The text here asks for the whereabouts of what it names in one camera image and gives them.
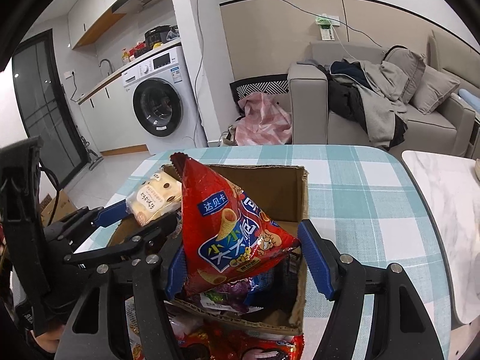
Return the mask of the person's left hand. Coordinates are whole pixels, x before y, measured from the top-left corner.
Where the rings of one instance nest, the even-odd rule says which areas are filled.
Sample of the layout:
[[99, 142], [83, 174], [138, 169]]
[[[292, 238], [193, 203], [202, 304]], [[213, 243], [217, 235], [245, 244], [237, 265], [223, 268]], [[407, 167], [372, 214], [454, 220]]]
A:
[[65, 326], [61, 324], [39, 336], [36, 336], [33, 330], [30, 331], [30, 334], [43, 350], [45, 350], [47, 353], [55, 353], [58, 349], [60, 339], [64, 333], [64, 328]]

